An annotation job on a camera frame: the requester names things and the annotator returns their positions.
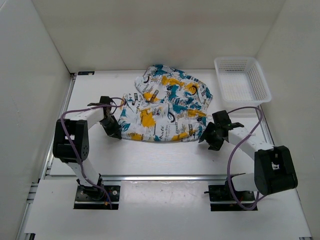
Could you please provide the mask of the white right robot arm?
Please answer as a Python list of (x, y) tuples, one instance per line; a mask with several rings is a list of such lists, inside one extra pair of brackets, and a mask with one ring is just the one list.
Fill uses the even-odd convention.
[(298, 178), (290, 150), (269, 144), (250, 133), (243, 124), (227, 125), (210, 122), (199, 142), (206, 141), (209, 149), (219, 151), (224, 142), (234, 145), (246, 153), (254, 163), (252, 173), (231, 175), (231, 163), (227, 164), (227, 184), (224, 193), (230, 200), (238, 199), (243, 191), (259, 192), (263, 196), (295, 189)]

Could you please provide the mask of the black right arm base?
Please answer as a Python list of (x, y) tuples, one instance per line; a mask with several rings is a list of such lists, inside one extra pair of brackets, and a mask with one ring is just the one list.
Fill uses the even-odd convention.
[[(234, 190), (238, 201), (245, 207), (254, 207), (252, 211), (257, 211), (258, 206), (254, 205), (256, 201), (256, 194), (254, 191)], [(211, 212), (240, 212), (245, 211), (238, 205), (233, 195), (230, 192), (228, 181), (226, 177), (210, 179), (203, 194), (209, 197)]]

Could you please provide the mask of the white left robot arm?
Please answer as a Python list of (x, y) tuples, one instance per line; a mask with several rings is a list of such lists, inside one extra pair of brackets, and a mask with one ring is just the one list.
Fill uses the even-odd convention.
[(53, 140), (53, 156), (68, 165), (78, 177), (78, 184), (87, 189), (93, 200), (105, 194), (101, 175), (89, 160), (89, 129), (100, 124), (111, 138), (121, 139), (121, 126), (112, 114), (111, 105), (69, 110), (57, 120)]

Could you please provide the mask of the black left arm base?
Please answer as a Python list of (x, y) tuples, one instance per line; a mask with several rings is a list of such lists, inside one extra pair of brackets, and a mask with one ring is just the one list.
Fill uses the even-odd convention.
[(77, 179), (73, 208), (76, 210), (118, 210), (121, 193), (120, 185), (102, 185), (109, 198), (101, 189), (80, 185)]

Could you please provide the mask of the white printed shorts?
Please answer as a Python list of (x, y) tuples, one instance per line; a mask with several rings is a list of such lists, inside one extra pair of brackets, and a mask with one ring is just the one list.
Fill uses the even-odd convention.
[(213, 95), (186, 72), (162, 64), (148, 67), (125, 93), (118, 123), (121, 137), (142, 142), (197, 141), (207, 127)]

